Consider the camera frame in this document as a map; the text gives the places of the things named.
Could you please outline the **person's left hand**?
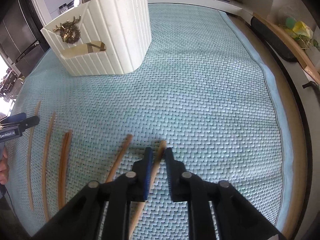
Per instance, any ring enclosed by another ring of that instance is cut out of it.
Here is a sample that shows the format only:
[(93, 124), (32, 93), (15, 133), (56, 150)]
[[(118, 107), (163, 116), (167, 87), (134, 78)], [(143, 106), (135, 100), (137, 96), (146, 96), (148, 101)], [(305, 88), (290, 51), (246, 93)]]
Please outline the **person's left hand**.
[(3, 157), (0, 163), (0, 183), (5, 185), (9, 179), (9, 166), (8, 166), (8, 156), (3, 153)]

